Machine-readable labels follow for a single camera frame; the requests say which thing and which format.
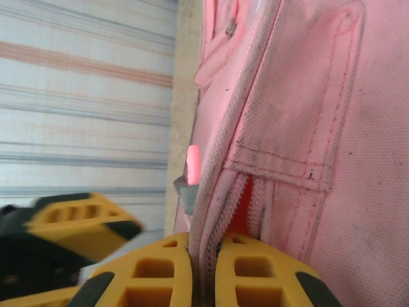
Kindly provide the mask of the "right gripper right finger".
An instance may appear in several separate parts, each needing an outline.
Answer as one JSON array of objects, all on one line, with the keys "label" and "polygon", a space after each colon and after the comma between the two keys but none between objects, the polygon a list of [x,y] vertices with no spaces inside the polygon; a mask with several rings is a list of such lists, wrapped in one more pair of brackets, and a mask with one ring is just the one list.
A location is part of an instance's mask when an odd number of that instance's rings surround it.
[{"label": "right gripper right finger", "polygon": [[318,273],[268,244],[227,234],[217,247],[216,306],[338,306]]}]

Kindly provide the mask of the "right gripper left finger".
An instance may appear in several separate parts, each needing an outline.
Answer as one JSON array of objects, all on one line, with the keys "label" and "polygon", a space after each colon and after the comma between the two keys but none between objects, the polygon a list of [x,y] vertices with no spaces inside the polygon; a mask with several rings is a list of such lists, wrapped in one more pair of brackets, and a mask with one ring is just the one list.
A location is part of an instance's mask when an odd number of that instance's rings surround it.
[{"label": "right gripper left finger", "polygon": [[100,266],[69,306],[191,306],[189,234],[177,233]]}]

